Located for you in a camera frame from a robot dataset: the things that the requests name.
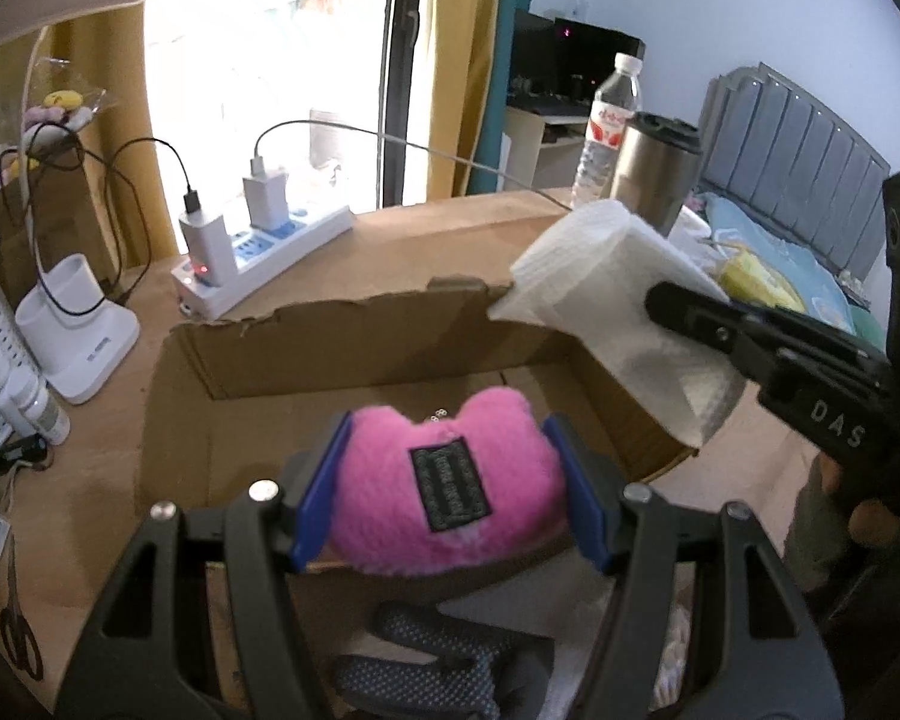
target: white bottle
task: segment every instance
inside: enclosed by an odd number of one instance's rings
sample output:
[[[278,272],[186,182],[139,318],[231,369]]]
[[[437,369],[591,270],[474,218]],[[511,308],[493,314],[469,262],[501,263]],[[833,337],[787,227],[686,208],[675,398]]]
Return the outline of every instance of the white bottle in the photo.
[[[7,392],[7,379],[10,379],[10,360],[7,360],[7,356],[0,351],[0,413],[18,436],[24,438],[32,436],[36,433],[34,425],[26,420],[20,413],[20,409],[10,399],[10,393]]]
[[[635,56],[618,53],[614,66],[615,73],[600,85],[593,97],[590,121],[586,124],[586,143],[573,181],[575,208],[600,199],[617,164],[626,120],[641,109],[636,76],[643,69],[643,62]]]
[[[70,418],[29,367],[21,365],[10,373],[7,393],[36,432],[54,446],[63,443],[70,432]]]

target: desk lamp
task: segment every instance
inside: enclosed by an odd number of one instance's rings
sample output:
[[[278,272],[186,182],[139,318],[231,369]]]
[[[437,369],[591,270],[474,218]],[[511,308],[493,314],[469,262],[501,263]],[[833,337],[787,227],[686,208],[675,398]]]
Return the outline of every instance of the desk lamp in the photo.
[[[0,0],[0,45],[40,30],[26,69],[21,114],[28,105],[31,74],[47,26],[141,1],[144,0]],[[24,143],[22,126],[21,153],[26,151]],[[17,325],[50,384],[71,403],[82,403],[97,393],[130,351],[139,336],[140,323],[129,309],[103,298],[82,253],[64,258],[50,272],[43,271],[29,210],[28,161],[21,159],[19,164],[26,232],[41,274],[38,282],[47,287],[38,283],[24,297],[17,308]],[[56,300],[50,299],[47,289]]]

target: silver screw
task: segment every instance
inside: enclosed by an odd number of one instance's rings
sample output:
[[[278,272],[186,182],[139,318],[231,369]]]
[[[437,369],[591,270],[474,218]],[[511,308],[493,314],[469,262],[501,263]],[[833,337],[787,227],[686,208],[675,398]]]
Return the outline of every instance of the silver screw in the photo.
[[[650,498],[653,498],[653,490],[646,485],[627,485],[624,487],[624,498],[631,503],[650,503]]]
[[[259,502],[272,501],[280,491],[280,485],[272,479],[261,479],[250,485],[250,497]]]
[[[151,506],[151,517],[158,522],[165,522],[176,514],[176,504],[170,501],[160,501]]]
[[[751,512],[751,508],[743,501],[730,501],[727,504],[727,514],[734,519],[739,519],[741,522],[750,519],[754,515]]]

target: gray headboard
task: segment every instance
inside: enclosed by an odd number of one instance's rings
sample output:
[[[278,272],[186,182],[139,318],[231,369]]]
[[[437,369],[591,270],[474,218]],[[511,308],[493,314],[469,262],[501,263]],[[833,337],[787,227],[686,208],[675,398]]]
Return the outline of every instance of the gray headboard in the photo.
[[[761,64],[710,86],[701,189],[737,202],[830,271],[866,277],[884,240],[890,166],[839,116]]]

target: teal curtain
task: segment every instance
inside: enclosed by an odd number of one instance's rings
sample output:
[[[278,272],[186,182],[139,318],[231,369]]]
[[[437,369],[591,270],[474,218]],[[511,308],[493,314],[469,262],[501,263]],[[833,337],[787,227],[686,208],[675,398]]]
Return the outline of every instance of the teal curtain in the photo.
[[[500,139],[504,132],[506,84],[509,81],[509,55],[514,45],[514,11],[530,8],[530,0],[500,0],[497,4],[497,31],[493,44],[493,66],[487,106],[477,139],[474,160],[490,167],[500,166]],[[497,190],[497,176],[486,170],[471,170],[466,194],[485,194]]]

